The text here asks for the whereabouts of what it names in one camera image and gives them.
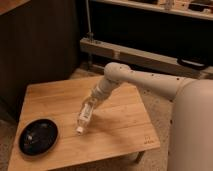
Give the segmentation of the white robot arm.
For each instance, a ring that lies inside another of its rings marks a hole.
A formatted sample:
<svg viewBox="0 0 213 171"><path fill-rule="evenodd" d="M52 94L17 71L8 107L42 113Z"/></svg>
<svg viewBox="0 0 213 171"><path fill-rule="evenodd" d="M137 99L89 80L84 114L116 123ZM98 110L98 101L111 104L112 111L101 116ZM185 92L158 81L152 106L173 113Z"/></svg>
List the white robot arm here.
<svg viewBox="0 0 213 171"><path fill-rule="evenodd" d="M213 171L213 80L142 72L111 62L91 96L103 101L123 83L172 103L167 171Z"/></svg>

